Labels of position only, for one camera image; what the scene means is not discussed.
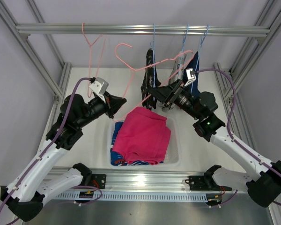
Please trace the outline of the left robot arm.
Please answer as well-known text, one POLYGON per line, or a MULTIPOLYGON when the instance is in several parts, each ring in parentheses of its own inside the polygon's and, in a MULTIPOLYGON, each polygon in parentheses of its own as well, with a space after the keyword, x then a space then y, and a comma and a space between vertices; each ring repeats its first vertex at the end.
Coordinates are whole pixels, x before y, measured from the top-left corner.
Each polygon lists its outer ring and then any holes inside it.
POLYGON ((58 120, 47 133, 42 149, 14 182, 0 188, 2 204, 18 219, 28 222, 62 192, 77 186, 90 186, 92 171, 83 163, 74 164, 65 174, 48 183, 43 180, 83 136, 83 127, 104 114, 112 119, 125 103, 125 98, 108 92, 102 98, 95 95, 87 103, 79 94, 66 97, 60 107, 58 120))

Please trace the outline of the white plastic basket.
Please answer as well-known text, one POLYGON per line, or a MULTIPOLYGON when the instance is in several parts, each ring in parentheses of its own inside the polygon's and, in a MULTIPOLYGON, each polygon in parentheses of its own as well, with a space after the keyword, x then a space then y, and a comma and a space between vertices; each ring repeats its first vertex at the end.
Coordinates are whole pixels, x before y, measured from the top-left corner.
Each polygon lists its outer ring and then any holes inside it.
POLYGON ((110 122, 107 162, 113 169, 170 168, 181 162, 181 145, 174 118, 153 125, 110 122))

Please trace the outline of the black white patterned trousers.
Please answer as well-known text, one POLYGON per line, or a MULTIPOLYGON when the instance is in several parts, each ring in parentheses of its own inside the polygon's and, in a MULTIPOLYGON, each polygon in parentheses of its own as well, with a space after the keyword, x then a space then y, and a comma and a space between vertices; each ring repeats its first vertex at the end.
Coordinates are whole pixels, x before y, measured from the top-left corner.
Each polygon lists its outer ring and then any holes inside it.
MULTIPOLYGON (((149 66, 151 64, 154 64, 154 54, 153 50, 151 48, 148 49, 146 53, 146 66, 149 66)), ((142 100, 144 100, 147 96, 149 96, 148 89, 151 87, 159 87, 161 85, 161 82, 158 80, 157 76, 157 70, 155 66, 151 66, 145 69, 145 74, 143 78, 142 85, 140 87, 141 94, 142 94, 142 100)), ((152 110, 153 108, 156 108, 157 100, 150 96, 147 98, 143 103, 142 106, 152 110)))

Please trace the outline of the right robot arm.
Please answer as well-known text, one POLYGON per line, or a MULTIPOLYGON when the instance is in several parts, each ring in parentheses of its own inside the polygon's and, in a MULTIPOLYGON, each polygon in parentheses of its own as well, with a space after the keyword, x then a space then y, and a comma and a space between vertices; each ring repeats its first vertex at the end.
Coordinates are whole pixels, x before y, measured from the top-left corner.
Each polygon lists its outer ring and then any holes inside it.
POLYGON ((161 103, 177 105, 196 119, 193 127, 198 136, 219 147, 245 170, 244 173, 215 165, 204 177, 208 189, 226 186, 246 192, 259 206, 268 207, 281 194, 281 161, 273 162, 260 155, 235 134, 227 123, 214 113, 218 108, 213 93, 202 92, 194 97, 188 93, 181 80, 148 92, 161 103))

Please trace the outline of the pink trousers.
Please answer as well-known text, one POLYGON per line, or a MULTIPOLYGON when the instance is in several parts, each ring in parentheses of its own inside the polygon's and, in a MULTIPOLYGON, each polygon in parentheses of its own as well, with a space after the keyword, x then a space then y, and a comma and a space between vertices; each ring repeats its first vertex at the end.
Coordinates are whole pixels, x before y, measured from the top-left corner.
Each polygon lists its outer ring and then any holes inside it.
POLYGON ((127 163, 135 161, 157 165, 164 161, 171 130, 167 118, 144 107, 136 107, 126 116, 112 150, 127 163))

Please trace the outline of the pink hanger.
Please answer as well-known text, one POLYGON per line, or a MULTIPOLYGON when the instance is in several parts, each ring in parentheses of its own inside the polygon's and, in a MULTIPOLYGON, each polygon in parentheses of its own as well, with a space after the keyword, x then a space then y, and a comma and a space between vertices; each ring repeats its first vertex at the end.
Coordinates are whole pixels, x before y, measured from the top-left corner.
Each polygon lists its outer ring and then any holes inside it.
POLYGON ((98 65, 97 65, 97 69, 96 69, 96 73, 95 73, 95 77, 98 76, 98 72, 99 72, 99 69, 100 69, 100 66, 101 66, 101 63, 102 63, 102 57, 103 57, 103 53, 104 53, 104 50, 105 50, 105 44, 106 44, 106 36, 105 35, 98 35, 97 38, 93 41, 93 42, 90 42, 89 39, 87 38, 87 35, 85 33, 85 22, 83 22, 81 24, 81 31, 82 31, 82 34, 89 46, 89 68, 88 68, 88 78, 91 78, 91 68, 92 68, 92 47, 93 45, 96 44, 96 42, 100 39, 100 38, 103 38, 103 45, 102 45, 102 49, 101 49, 101 53, 100 53, 100 57, 99 57, 99 62, 98 62, 98 65))
MULTIPOLYGON (((126 63, 123 59, 121 59, 121 58, 118 56, 117 50, 118 50, 118 48, 119 48, 120 46, 127 46, 127 47, 129 47, 129 48, 132 48, 132 46, 129 45, 129 44, 126 44, 126 43, 120 43, 120 44, 116 45, 116 47, 115 47, 115 49, 114 49, 114 53, 115 53, 116 58, 119 59, 121 62, 123 62, 123 63, 131 70, 131 72, 132 72, 132 76, 131 76, 131 78, 130 78, 130 80, 129 80, 129 82, 128 82, 128 85, 127 85, 127 87, 126 87, 126 89, 125 89, 125 91, 124 91, 123 98, 126 96, 127 91, 128 91, 128 89, 129 89, 129 87, 131 86, 131 83, 132 83, 132 81, 133 81, 133 79, 134 79, 134 76, 135 76, 135 73, 136 73, 136 72, 139 72, 139 71, 142 71, 142 70, 146 70, 147 68, 154 67, 154 66, 156 66, 156 65, 158 65, 158 64, 161 64, 161 63, 164 63, 164 62, 167 62, 167 61, 175 61, 176 58, 178 58, 179 56, 181 56, 181 55, 183 55, 183 54, 191 53, 191 54, 192 54, 192 57, 186 62, 186 63, 188 63, 188 62, 190 62, 190 60, 192 60, 192 59, 194 58, 194 55, 195 55, 195 53, 194 53, 192 50, 186 50, 186 51, 184 51, 184 52, 181 52, 181 53, 177 54, 174 58, 166 58, 166 59, 163 59, 163 60, 161 60, 161 61, 158 61, 158 62, 155 62, 155 63, 153 63, 153 64, 150 64, 150 65, 148 65, 148 66, 142 67, 142 68, 133 68, 132 66, 130 66, 128 63, 126 63)), ((138 107, 138 106, 141 106, 143 102, 145 102, 148 98, 150 98, 150 96, 151 96, 151 95, 149 94, 147 97, 145 97, 145 98, 144 98, 141 102, 139 102, 133 109, 135 109, 135 108, 138 107)), ((128 115, 128 113, 126 113, 126 114, 125 114, 124 116, 122 116, 120 119, 112 119, 112 121, 113 121, 113 122, 119 122, 119 121, 125 119, 126 116, 128 115)))

